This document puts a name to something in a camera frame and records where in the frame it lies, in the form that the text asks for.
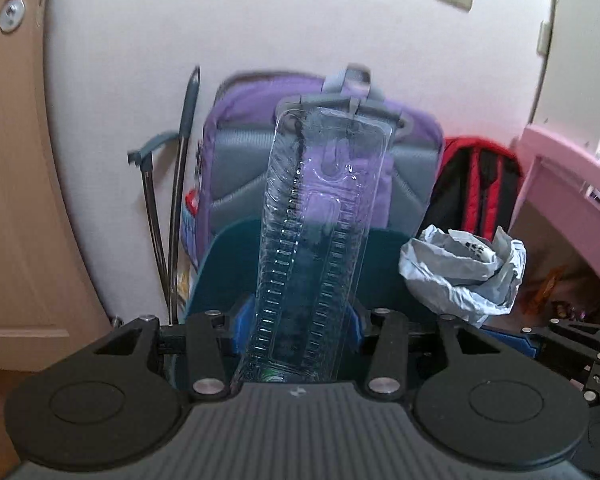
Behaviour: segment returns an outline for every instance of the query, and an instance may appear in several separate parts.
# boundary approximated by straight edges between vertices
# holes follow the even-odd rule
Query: transparent plastic packaging
[[[276,124],[256,313],[239,381],[335,377],[347,298],[357,286],[392,127],[330,108],[288,110]]]

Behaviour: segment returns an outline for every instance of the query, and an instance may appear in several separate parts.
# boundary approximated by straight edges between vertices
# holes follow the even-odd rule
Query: backpack handle
[[[345,84],[353,82],[356,86],[366,85],[366,97],[373,101],[384,101],[384,94],[371,84],[371,70],[364,65],[349,63],[346,69],[338,72],[336,75],[325,78],[322,85],[322,93],[339,94],[342,92]]]

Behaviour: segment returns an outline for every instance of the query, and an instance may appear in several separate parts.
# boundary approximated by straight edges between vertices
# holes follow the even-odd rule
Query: pink chair
[[[511,224],[530,202],[600,277],[600,204],[586,195],[589,186],[600,192],[600,163],[570,140],[534,125],[525,128],[516,150],[526,177]]]

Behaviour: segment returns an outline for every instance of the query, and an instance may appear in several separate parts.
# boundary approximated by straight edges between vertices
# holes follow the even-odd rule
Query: red and black backpack
[[[507,231],[522,170],[511,150],[480,137],[448,137],[420,230],[433,224],[493,240],[498,226]]]

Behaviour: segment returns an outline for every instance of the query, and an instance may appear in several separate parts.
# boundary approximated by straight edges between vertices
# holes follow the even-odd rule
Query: crumpled paper bag
[[[525,272],[526,249],[498,227],[493,243],[465,231],[430,225],[400,250],[407,288],[436,314],[475,326],[508,314]]]

